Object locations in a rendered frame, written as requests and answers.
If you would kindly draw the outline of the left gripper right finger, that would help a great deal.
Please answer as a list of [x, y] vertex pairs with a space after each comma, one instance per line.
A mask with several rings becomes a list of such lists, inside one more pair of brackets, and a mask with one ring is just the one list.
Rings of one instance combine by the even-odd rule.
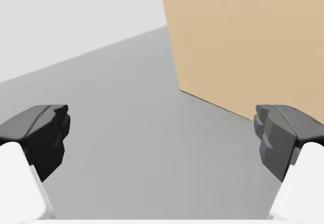
[[269, 219], [324, 220], [324, 124], [286, 105], [258, 105], [264, 166], [281, 182]]

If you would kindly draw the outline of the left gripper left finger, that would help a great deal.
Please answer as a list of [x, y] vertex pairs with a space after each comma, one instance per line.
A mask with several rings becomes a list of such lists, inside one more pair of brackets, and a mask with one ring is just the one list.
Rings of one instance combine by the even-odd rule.
[[0, 124], [0, 220], [54, 219], [43, 182], [61, 165], [67, 105], [37, 105]]

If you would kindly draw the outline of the tall board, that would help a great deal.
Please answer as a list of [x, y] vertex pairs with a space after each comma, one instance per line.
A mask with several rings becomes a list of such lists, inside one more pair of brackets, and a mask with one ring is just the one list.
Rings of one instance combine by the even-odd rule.
[[163, 0], [179, 89], [246, 118], [324, 123], [324, 0]]

